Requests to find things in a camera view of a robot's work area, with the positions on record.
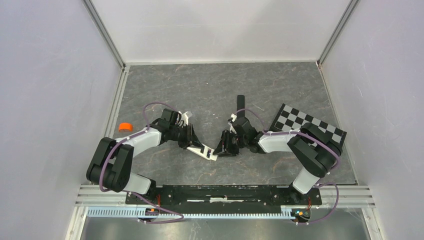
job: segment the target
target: metal frame edge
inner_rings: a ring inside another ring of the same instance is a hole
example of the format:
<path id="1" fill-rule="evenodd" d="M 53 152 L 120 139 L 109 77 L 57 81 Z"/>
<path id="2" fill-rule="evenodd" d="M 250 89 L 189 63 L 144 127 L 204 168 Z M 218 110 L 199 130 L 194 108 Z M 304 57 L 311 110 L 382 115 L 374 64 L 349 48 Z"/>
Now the metal frame edge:
<path id="1" fill-rule="evenodd" d="M 385 240 L 377 209 L 362 208 L 362 214 L 371 240 Z"/>
<path id="2" fill-rule="evenodd" d="M 115 126 L 117 124 L 118 114 L 121 107 L 122 98 L 124 96 L 125 85 L 127 84 L 128 73 L 130 66 L 126 66 L 119 76 L 119 82 L 116 86 L 115 96 L 110 108 L 109 118 L 107 120 L 104 136 L 112 138 L 114 135 Z"/>
<path id="3" fill-rule="evenodd" d="M 107 47 L 109 48 L 110 52 L 112 53 L 113 58 L 115 58 L 116 63 L 121 68 L 124 68 L 126 66 L 126 64 L 125 64 L 124 60 L 122 59 L 122 57 L 121 57 L 117 47 L 115 46 L 114 42 L 112 41 L 112 38 L 108 33 L 108 30 L 106 30 L 106 27 L 103 24 L 103 21 L 99 16 L 99 13 L 97 12 L 96 8 L 94 7 L 93 2 L 91 0 L 82 0 L 82 3 L 84 4 L 85 8 L 87 9 L 87 12 L 90 14 L 90 17 L 93 20 L 95 26 L 97 27 L 100 35 L 102 36 Z"/>
<path id="4" fill-rule="evenodd" d="M 343 12 L 343 15 L 341 16 L 340 20 L 338 21 L 338 24 L 335 27 L 334 32 L 332 33 L 330 39 L 328 40 L 327 44 L 325 45 L 324 50 L 321 53 L 321 56 L 319 56 L 319 58 L 318 58 L 318 61 L 317 61 L 318 65 L 323 64 L 323 62 L 326 60 L 327 56 L 329 55 L 329 52 L 333 48 L 337 39 L 339 38 L 340 33 L 342 32 L 343 28 L 345 27 L 346 23 L 348 22 L 349 18 L 351 17 L 352 12 L 355 10 L 359 1 L 360 0 L 350 0 L 349 4 L 347 5 L 346 9 Z"/>
<path id="5" fill-rule="evenodd" d="M 75 206 L 73 208 L 72 217 L 66 231 L 65 240 L 80 240 L 83 234 L 84 224 L 87 219 L 89 207 Z"/>

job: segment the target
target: orange object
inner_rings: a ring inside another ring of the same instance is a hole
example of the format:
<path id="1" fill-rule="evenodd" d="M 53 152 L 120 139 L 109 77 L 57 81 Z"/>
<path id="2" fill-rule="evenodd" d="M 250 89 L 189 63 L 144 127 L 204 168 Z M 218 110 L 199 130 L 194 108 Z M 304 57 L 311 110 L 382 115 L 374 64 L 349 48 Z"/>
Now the orange object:
<path id="1" fill-rule="evenodd" d="M 133 125 L 128 122 L 123 122 L 119 124 L 119 132 L 125 133 L 125 132 L 132 132 L 133 131 Z"/>

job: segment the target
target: white enclosure wall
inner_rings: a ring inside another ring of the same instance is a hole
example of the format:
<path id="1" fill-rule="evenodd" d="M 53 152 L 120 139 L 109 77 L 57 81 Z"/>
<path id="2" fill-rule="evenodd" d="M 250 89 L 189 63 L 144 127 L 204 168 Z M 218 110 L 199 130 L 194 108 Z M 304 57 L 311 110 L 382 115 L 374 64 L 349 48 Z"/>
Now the white enclosure wall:
<path id="1" fill-rule="evenodd" d="M 323 64 L 389 240 L 423 239 L 424 1 L 361 1 Z"/>
<path id="2" fill-rule="evenodd" d="M 92 0 L 127 63 L 315 61 L 349 0 Z"/>
<path id="3" fill-rule="evenodd" d="M 0 239 L 64 239 L 120 68 L 82 1 L 0 6 Z"/>

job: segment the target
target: gray speckled floor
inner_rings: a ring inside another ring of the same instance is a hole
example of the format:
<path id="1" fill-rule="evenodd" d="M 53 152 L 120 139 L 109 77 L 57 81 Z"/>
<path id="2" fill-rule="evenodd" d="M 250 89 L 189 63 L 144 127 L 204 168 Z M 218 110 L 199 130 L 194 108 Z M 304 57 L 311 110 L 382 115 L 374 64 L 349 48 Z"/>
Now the gray speckled floor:
<path id="1" fill-rule="evenodd" d="M 128 122 L 134 132 L 146 123 L 143 105 L 161 101 L 177 110 L 191 111 L 200 141 L 216 148 L 227 120 L 236 110 L 237 95 L 246 96 L 246 107 L 258 113 L 268 128 L 282 103 L 336 126 L 323 80 L 314 62 L 221 63 L 131 66 L 117 123 Z M 163 107 L 153 105 L 152 121 Z M 260 122 L 246 113 L 256 129 Z M 118 132 L 114 137 L 123 137 Z M 326 177 L 339 184 L 355 183 L 346 155 L 340 167 Z M 244 148 L 236 157 L 205 160 L 167 142 L 135 157 L 132 171 L 158 184 L 290 184 L 302 165 L 289 152 L 254 154 Z"/>

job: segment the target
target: purple cable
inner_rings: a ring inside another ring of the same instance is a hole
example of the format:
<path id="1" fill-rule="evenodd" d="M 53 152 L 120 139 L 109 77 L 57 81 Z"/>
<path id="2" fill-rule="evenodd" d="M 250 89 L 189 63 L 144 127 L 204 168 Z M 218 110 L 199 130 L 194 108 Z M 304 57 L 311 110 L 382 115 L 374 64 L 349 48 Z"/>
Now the purple cable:
<path id="1" fill-rule="evenodd" d="M 103 178 L 104 178 L 104 176 L 105 176 L 106 166 L 108 165 L 109 160 L 111 159 L 111 157 L 112 157 L 112 155 L 114 154 L 114 152 L 116 151 L 116 149 L 117 149 L 117 148 L 118 148 L 121 144 L 125 143 L 126 141 L 128 141 L 128 140 L 130 140 L 130 139 L 132 139 L 132 138 L 135 138 L 135 137 L 137 137 L 137 136 L 143 135 L 143 134 L 145 134 L 146 132 L 148 132 L 148 131 L 149 131 L 149 129 L 150 129 L 150 123 L 149 123 L 149 119 L 147 118 L 147 115 L 146 115 L 146 108 L 147 108 L 148 106 L 150 106 L 150 105 L 153 105 L 153 104 L 161 104 L 161 105 L 165 105 L 165 106 L 167 106 L 168 108 L 170 108 L 170 109 L 172 109 L 172 110 L 174 110 L 174 111 L 176 111 L 176 112 L 177 112 L 177 110 L 175 110 L 175 108 L 173 108 L 172 106 L 170 106 L 170 105 L 168 105 L 168 104 L 166 104 L 166 103 L 164 103 L 164 102 L 160 102 L 160 101 L 154 101 L 154 102 L 151 102 L 151 103 L 148 103 L 148 104 L 144 105 L 144 107 L 143 107 L 143 117 L 144 117 L 144 120 L 145 120 L 145 121 L 146 121 L 146 123 L 147 123 L 146 130 L 144 130 L 144 131 L 140 131 L 140 132 L 137 132 L 137 133 L 135 133 L 135 134 L 133 134 L 133 135 L 130 135 L 130 136 L 128 136 L 128 137 L 126 137 L 126 138 L 122 139 L 122 140 L 121 140 L 121 141 L 119 141 L 118 143 L 116 143 L 116 145 L 115 145 L 115 146 L 113 146 L 113 148 L 110 150 L 109 154 L 107 155 L 106 160 L 104 161 L 103 167 L 101 168 L 101 172 L 100 172 L 100 179 L 99 179 L 99 181 L 98 181 L 98 185 L 99 185 L 99 187 L 100 187 L 100 191 L 102 191 L 102 192 L 109 192 L 109 191 L 110 191 L 110 189 L 107 189 L 107 188 L 104 188 L 104 187 L 103 187 Z M 167 212 L 167 213 L 170 213 L 170 214 L 175 214 L 175 215 L 180 216 L 180 218 L 172 219 L 172 220 L 166 220 L 166 221 L 156 221 L 156 222 L 154 222 L 154 221 L 152 221 L 152 222 L 145 222 L 146 224 L 169 224 L 169 223 L 179 222 L 179 221 L 182 221 L 182 220 L 184 219 L 184 216 L 183 216 L 181 213 L 174 212 L 174 211 L 171 211 L 171 210 L 168 210 L 168 209 L 162 208 L 162 207 L 160 207 L 160 206 L 157 206 L 157 205 L 155 205 L 154 203 L 152 203 L 152 202 L 148 201 L 147 199 L 145 199 L 143 196 L 141 196 L 140 194 L 138 194 L 138 193 L 136 193 L 136 192 L 131 192 L 131 194 L 134 194 L 136 197 L 140 198 L 140 199 L 141 199 L 141 200 L 143 200 L 145 203 L 147 203 L 147 204 L 149 204 L 149 205 L 151 205 L 151 206 L 153 206 L 153 207 L 155 207 L 155 208 L 157 208 L 157 209 L 160 209 L 160 210 L 162 210 L 162 211 L 164 211 L 164 212 Z"/>
<path id="2" fill-rule="evenodd" d="M 334 164 L 334 166 L 332 166 L 332 168 L 331 168 L 331 170 L 333 170 L 333 169 L 335 169 L 335 168 L 337 168 L 338 166 L 339 166 L 339 163 L 340 163 L 340 157 L 333 151 L 333 150 L 331 150 L 331 148 L 329 148 L 328 146 L 326 146 L 324 143 L 322 143 L 322 142 L 320 142 L 320 141 L 318 141 L 317 139 L 315 139 L 315 138 L 313 138 L 313 137 L 311 137 L 311 136 L 309 136 L 308 134 L 305 134 L 305 133 L 303 133 L 303 132 L 299 132 L 299 131 L 277 131 L 277 132 L 273 132 L 273 133 L 270 133 L 270 132 L 266 132 L 265 131 L 265 124 L 264 124 L 264 121 L 262 120 L 262 118 L 259 116 L 259 115 L 257 115 L 255 112 L 253 112 L 252 110 L 250 110 L 250 109 L 248 109 L 248 108 L 242 108 L 242 109 L 239 109 L 239 110 L 237 110 L 236 112 L 235 112 L 235 114 L 237 114 L 238 112 L 241 112 L 241 111 L 248 111 L 248 112 L 251 112 L 255 117 L 257 117 L 257 119 L 259 119 L 259 121 L 260 121 L 260 123 L 262 124 L 262 126 L 264 127 L 264 129 L 262 130 L 262 133 L 264 134 L 264 135 L 267 135 L 267 136 L 276 136 L 276 135 L 290 135 L 290 134 L 296 134 L 296 135 L 300 135 L 300 136 L 302 136 L 302 137 L 305 137 L 305 138 L 307 138 L 307 139 L 309 139 L 309 140 L 311 140 L 311 141 L 313 141 L 314 143 L 316 143 L 316 144 L 318 144 L 319 146 L 321 146 L 323 149 L 325 149 L 325 150 L 327 150 L 331 155 L 333 155 L 334 157 L 335 157 L 335 164 Z"/>
<path id="3" fill-rule="evenodd" d="M 311 136 L 309 136 L 308 134 L 305 134 L 305 133 L 303 133 L 303 132 L 298 132 L 298 131 L 279 131 L 279 132 L 273 132 L 273 133 L 268 133 L 268 132 L 266 132 L 265 131 L 265 124 L 264 124 L 264 121 L 262 120 L 262 118 L 261 117 L 259 117 L 259 115 L 258 114 L 256 114 L 254 111 L 252 111 L 252 110 L 250 110 L 250 109 L 248 109 L 248 108 L 242 108 L 242 109 L 239 109 L 239 110 L 237 110 L 236 112 L 235 112 L 235 114 L 237 114 L 238 112 L 241 112 L 241 111 L 248 111 L 248 112 L 251 112 L 255 117 L 257 117 L 257 119 L 259 119 L 259 121 L 260 121 L 260 123 L 262 124 L 262 126 L 263 126 L 263 130 L 262 130 L 262 133 L 264 134 L 264 135 L 267 135 L 267 136 L 275 136 L 275 135 L 289 135 L 289 134 L 296 134 L 296 135 L 300 135 L 300 136 L 302 136 L 302 137 L 305 137 L 305 138 L 307 138 L 307 139 L 309 139 L 309 140 L 311 140 L 311 141 L 313 141 L 313 142 L 315 142 L 316 144 L 318 144 L 318 145 L 320 145 L 322 148 L 324 148 L 325 150 L 327 150 L 331 155 L 333 155 L 334 157 L 335 157 L 335 159 L 336 159 L 336 163 L 335 163 L 335 165 L 331 168 L 331 170 L 333 170 L 333 169 L 335 169 L 336 167 L 338 167 L 339 166 L 339 163 L 340 163 L 340 157 L 333 151 L 333 150 L 331 150 L 328 146 L 326 146 L 324 143 L 322 143 L 322 142 L 320 142 L 320 141 L 318 141 L 317 139 L 315 139 L 315 138 L 313 138 L 313 137 L 311 137 Z M 327 183 L 323 183 L 323 184 L 320 184 L 317 188 L 321 188 L 321 187 L 323 187 L 323 186 L 327 186 L 327 185 L 333 185 L 334 187 L 335 187 L 335 191 L 336 191 L 336 197 L 335 197 L 335 203 L 334 203 L 334 206 L 333 206 L 333 208 L 331 209 L 331 211 L 327 214 L 327 215 L 325 215 L 324 217 L 322 217 L 322 218 L 320 218 L 320 219 L 317 219 L 317 220 L 313 220 L 313 221 L 310 221 L 310 222 L 308 222 L 308 223 L 306 223 L 306 222 L 299 222 L 299 224 L 302 224 L 302 225 L 307 225 L 307 224 L 313 224 L 313 223 L 317 223 L 317 222 L 320 222 L 321 220 L 325 220 L 325 219 L 327 219 L 330 215 L 332 215 L 333 214 L 333 212 L 334 212 L 334 210 L 336 209 L 336 207 L 337 207 L 337 204 L 339 203 L 339 188 L 337 187 L 337 185 L 334 183 L 334 182 L 327 182 Z"/>
<path id="4" fill-rule="evenodd" d="M 165 220 L 165 221 L 145 221 L 144 222 L 145 224 L 171 224 L 171 223 L 180 222 L 180 221 L 182 221 L 184 219 L 184 216 L 181 213 L 178 213 L 178 212 L 171 211 L 171 210 L 165 209 L 163 207 L 160 207 L 160 206 L 154 204 L 153 202 L 147 200 L 142 195 L 140 195 L 140 194 L 138 194 L 136 192 L 130 192 L 130 191 L 124 191 L 124 192 L 127 192 L 127 193 L 130 193 L 130 194 L 135 195 L 137 198 L 143 200 L 145 203 L 147 203 L 147 204 L 155 207 L 156 209 L 162 210 L 162 211 L 167 212 L 169 214 L 175 214 L 175 215 L 180 216 L 180 218 L 172 219 L 172 220 Z"/>
<path id="5" fill-rule="evenodd" d="M 339 203 L 339 188 L 337 187 L 337 185 L 334 182 L 327 182 L 327 183 L 324 183 L 324 184 L 320 184 L 319 186 L 317 186 L 317 188 L 321 188 L 321 187 L 328 186 L 328 185 L 333 185 L 335 187 L 335 203 L 334 203 L 334 206 L 332 207 L 332 209 L 330 210 L 330 212 L 327 215 L 325 215 L 325 216 L 323 216 L 319 219 L 309 221 L 309 222 L 299 222 L 298 224 L 308 225 L 308 224 L 318 223 L 318 222 L 321 222 L 322 220 L 327 219 L 328 217 L 330 217 L 334 213 L 334 211 L 336 210 L 337 204 Z"/>

